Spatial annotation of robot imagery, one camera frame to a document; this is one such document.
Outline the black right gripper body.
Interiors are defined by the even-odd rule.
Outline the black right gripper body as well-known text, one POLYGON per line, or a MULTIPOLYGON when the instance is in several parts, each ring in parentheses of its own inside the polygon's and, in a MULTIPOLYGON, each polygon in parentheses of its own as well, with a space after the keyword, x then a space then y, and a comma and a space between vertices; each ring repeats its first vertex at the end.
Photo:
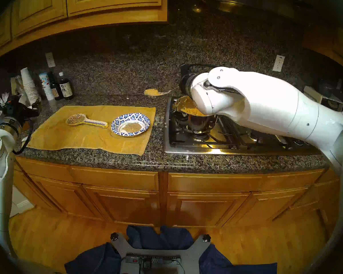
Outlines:
POLYGON ((185 96, 191 96, 191 86, 196 78, 196 73, 191 71, 196 64, 182 64, 180 66, 180 82, 179 88, 185 96))

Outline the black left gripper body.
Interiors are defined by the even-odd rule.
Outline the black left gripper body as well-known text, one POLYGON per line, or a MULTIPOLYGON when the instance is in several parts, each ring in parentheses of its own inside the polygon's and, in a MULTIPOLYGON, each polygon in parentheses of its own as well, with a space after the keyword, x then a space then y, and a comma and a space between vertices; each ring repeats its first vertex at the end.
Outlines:
POLYGON ((16 120, 32 118, 32 109, 19 102, 18 95, 9 95, 4 104, 4 116, 12 117, 16 120))

